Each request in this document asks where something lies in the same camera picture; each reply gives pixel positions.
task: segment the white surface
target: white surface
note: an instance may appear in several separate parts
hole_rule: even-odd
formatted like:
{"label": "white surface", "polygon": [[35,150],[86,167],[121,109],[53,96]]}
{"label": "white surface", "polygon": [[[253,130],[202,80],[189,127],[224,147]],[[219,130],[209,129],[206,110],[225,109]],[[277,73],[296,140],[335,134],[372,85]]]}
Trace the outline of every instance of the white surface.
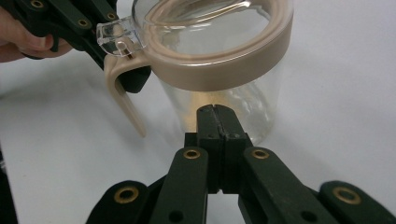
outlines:
{"label": "white surface", "polygon": [[[276,124],[261,146],[307,186],[343,180],[396,214],[396,2],[294,4]],[[141,139],[85,53],[0,68],[0,141],[20,223],[84,223],[109,187],[151,184],[183,145],[155,76],[132,95],[148,126]],[[207,223],[243,222],[234,197],[208,207]]]}

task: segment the clear plastic handle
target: clear plastic handle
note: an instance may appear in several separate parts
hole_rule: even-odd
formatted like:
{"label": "clear plastic handle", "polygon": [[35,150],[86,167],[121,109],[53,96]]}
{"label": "clear plastic handle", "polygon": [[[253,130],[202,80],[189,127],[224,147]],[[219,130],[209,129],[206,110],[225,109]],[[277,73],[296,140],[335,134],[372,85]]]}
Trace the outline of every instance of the clear plastic handle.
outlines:
{"label": "clear plastic handle", "polygon": [[131,55],[143,48],[131,17],[98,23],[96,38],[99,46],[114,56]]}

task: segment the human hand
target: human hand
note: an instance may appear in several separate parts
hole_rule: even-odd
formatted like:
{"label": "human hand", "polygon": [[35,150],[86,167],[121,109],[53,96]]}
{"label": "human hand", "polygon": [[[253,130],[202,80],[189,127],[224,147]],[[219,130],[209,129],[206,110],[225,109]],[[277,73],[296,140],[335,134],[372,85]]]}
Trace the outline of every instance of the human hand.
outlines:
{"label": "human hand", "polygon": [[59,40],[58,51],[52,52],[52,35],[37,37],[29,33],[0,7],[0,63],[6,63],[30,55],[37,58],[54,58],[70,51],[72,47],[63,39]]}

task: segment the white table surface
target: white table surface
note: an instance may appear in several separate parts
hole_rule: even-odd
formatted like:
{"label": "white table surface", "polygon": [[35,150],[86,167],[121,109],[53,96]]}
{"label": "white table surface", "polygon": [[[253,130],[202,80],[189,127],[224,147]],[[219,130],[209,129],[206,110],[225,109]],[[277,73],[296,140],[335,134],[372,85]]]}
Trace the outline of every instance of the white table surface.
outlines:
{"label": "white table surface", "polygon": [[[119,3],[127,15],[131,2]],[[308,187],[359,186],[396,214],[396,1],[296,0],[276,123],[260,144]],[[183,146],[155,76],[140,138],[84,52],[0,64],[0,142],[20,223],[84,223],[112,185],[151,184]],[[243,223],[210,196],[207,223]]]}

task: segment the beige plastic handle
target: beige plastic handle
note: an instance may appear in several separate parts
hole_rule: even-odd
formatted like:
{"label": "beige plastic handle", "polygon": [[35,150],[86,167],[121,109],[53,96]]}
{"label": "beige plastic handle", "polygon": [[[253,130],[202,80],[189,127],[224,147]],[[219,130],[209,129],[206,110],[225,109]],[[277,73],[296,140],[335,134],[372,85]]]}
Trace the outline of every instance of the beige plastic handle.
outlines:
{"label": "beige plastic handle", "polygon": [[107,55],[105,57],[107,88],[113,99],[142,137],[146,136],[145,124],[117,77],[124,72],[147,65],[149,65],[149,60],[142,51],[137,52],[134,57],[116,57],[113,55]]}

